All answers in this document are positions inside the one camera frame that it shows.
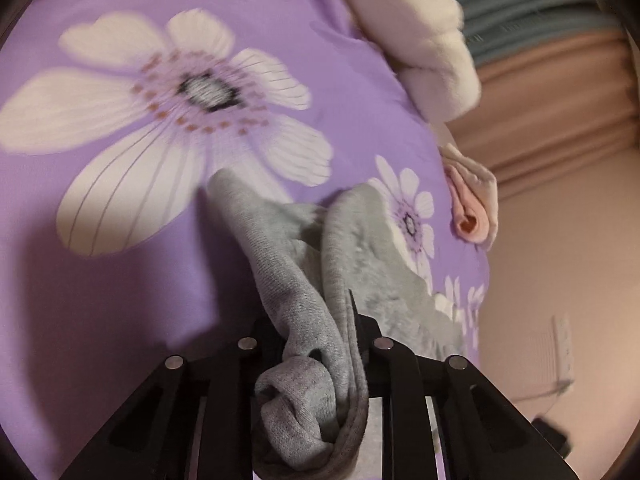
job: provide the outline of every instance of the gray knit fabric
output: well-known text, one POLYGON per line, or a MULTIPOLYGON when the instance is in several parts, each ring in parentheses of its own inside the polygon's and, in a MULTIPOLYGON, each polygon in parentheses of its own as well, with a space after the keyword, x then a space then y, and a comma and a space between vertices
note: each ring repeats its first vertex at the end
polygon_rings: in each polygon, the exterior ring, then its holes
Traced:
POLYGON ((268 202, 231 170, 217 172, 207 191, 286 339, 283 362, 256 383, 254 470, 262 480, 346 478, 369 402, 350 290, 361 314, 416 353, 443 358, 462 347, 462 334, 402 262, 372 187, 342 193, 329 209, 268 202), (321 362, 309 357, 316 349, 321 362))

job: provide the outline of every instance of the round metal rivet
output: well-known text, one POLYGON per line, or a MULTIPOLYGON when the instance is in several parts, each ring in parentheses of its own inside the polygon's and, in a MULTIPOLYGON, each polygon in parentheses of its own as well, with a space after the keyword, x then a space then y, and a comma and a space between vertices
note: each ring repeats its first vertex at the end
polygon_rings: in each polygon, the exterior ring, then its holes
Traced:
POLYGON ((171 357, 168 357, 164 362, 164 366, 169 368, 169 370, 177 370, 183 364, 184 364, 184 359, 181 358, 179 355, 172 355, 171 357))
POLYGON ((464 370, 468 364, 469 361, 462 357, 462 355, 454 355, 449 359, 449 366, 456 370, 464 370))
POLYGON ((238 348, 241 350, 253 350, 258 346, 258 342, 253 337, 243 337, 238 341, 238 348))
POLYGON ((394 342, 388 337, 379 337, 373 342, 373 345, 380 350, 391 350, 394 347, 394 342))

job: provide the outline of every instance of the bed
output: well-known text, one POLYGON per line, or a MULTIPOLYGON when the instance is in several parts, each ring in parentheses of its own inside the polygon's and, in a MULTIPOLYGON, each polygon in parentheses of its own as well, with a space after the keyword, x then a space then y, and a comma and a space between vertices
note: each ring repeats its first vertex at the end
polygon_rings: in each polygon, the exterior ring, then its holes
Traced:
POLYGON ((0 50, 0 424, 57 478, 166 355, 260 314, 200 193, 370 181, 477 359, 484 251, 457 238, 434 135, 342 0, 35 0, 0 50))

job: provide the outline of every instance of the flower center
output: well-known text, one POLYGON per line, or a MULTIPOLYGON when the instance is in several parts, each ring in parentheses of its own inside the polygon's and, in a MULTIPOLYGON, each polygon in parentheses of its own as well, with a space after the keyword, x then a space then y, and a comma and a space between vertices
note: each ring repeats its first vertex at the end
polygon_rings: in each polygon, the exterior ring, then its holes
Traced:
POLYGON ((405 213, 404 218, 402 218, 402 221, 404 222, 404 227, 406 228, 407 233, 409 233, 409 236, 411 238, 415 238, 415 235, 417 234, 418 229, 416 228, 414 218, 411 215, 409 215, 409 213, 405 213))
POLYGON ((210 71, 200 75, 186 75, 178 87, 178 94, 187 96, 188 101, 206 113, 223 110, 242 103, 239 90, 222 79, 213 77, 210 71))

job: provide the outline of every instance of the gray garment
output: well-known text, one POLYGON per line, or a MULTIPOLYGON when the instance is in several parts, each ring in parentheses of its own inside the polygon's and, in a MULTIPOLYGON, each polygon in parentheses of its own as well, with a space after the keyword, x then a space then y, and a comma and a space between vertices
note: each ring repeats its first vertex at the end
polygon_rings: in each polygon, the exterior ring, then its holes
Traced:
POLYGON ((441 358, 460 347, 462 334, 402 262, 372 187, 342 193, 329 209, 268 202, 231 170, 217 172, 207 190, 213 215, 242 247, 264 309, 287 341, 283 362, 256 383, 254 470, 263 480, 345 478, 369 403, 350 290, 361 314, 424 355, 441 358), (322 362, 309 357, 315 349, 322 362))

